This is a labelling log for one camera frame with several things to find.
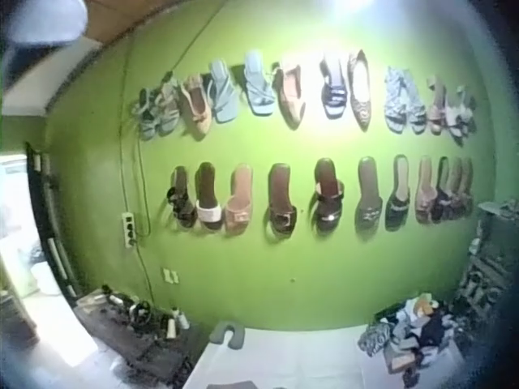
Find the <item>light blue sandal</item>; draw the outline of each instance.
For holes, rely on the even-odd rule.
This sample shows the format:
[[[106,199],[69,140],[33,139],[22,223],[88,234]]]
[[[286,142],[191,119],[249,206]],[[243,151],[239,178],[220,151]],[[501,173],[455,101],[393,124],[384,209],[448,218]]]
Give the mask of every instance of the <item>light blue sandal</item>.
[[[139,92],[139,101],[131,111],[139,119],[140,138],[142,140],[150,140],[153,138],[159,124],[159,120],[150,108],[149,101],[149,90],[142,88]]]
[[[231,83],[229,69],[220,59],[211,62],[211,81],[207,95],[212,100],[212,111],[217,123],[227,123],[238,116],[238,94]]]
[[[261,52],[252,50],[245,56],[247,98],[254,115],[268,116],[274,112],[276,96],[264,76]]]

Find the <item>brown sandal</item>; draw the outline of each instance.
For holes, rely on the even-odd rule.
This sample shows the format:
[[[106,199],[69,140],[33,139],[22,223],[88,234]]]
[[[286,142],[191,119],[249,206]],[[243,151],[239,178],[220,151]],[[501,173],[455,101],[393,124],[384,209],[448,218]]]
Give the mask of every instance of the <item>brown sandal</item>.
[[[290,235],[295,228],[298,210],[290,202],[290,167],[275,164],[268,175],[268,203],[270,222],[274,231]]]
[[[331,231],[338,226],[342,215],[344,184],[337,180],[335,166],[329,158],[317,161],[315,179],[315,192],[319,200],[315,210],[315,223],[320,231]]]

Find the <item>wooden ceiling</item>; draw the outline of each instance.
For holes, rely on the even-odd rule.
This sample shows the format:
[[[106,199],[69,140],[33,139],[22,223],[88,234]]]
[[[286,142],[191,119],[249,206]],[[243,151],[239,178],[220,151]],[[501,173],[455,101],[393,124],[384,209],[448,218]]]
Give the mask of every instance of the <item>wooden ceiling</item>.
[[[85,35],[108,43],[145,16],[179,0],[85,0],[88,26]]]

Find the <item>pile of clothes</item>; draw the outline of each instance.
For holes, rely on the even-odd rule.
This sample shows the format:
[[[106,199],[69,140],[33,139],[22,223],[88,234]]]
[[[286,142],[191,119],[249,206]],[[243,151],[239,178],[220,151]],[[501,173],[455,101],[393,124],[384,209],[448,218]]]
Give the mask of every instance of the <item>pile of clothes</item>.
[[[424,293],[376,314],[358,346],[370,357],[383,351],[389,373],[403,371],[405,387],[414,387],[418,369],[431,365],[447,348],[456,326],[447,306]]]

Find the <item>spool of thread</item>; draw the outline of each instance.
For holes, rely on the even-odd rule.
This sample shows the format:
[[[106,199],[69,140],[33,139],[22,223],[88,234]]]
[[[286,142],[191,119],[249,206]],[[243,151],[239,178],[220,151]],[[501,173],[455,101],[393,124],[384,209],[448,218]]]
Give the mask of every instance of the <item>spool of thread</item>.
[[[175,327],[174,318],[168,320],[168,332],[165,337],[166,339],[175,339],[177,337],[177,328]]]

